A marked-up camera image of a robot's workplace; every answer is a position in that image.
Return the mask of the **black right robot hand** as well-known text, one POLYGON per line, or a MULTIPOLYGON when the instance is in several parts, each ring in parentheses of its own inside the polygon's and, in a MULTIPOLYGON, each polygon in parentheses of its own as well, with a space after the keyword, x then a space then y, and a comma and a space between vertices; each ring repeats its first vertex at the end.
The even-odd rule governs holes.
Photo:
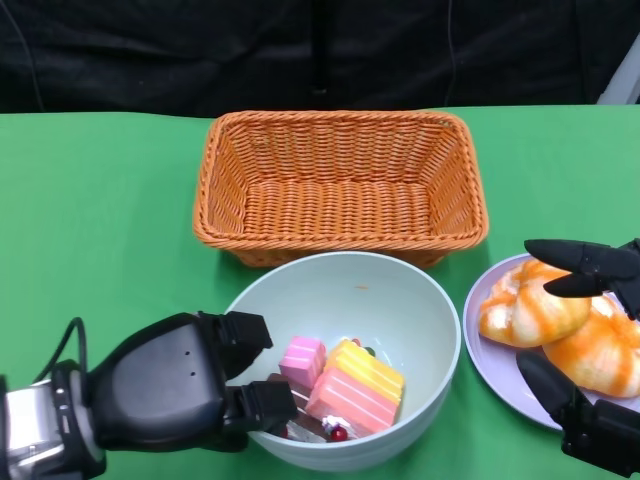
MULTIPOLYGON (((534 258, 566 270, 544 289, 557 297, 615 294, 629 319, 639 319, 639 240, 615 248, 559 239, 529 239, 534 258)), ((516 354, 520 374, 542 408, 564 432, 562 452, 625 478, 639 471, 639 413, 599 399, 591 403, 576 384, 541 355, 516 354)))

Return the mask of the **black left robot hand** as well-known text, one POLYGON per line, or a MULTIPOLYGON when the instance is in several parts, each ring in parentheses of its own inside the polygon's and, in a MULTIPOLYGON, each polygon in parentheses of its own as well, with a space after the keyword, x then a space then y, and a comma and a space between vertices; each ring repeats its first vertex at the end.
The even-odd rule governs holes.
POLYGON ((280 434, 297 414, 285 381, 232 386, 273 346, 264 318, 179 313, 123 341, 88 376, 106 450, 243 451, 251 432, 280 434))

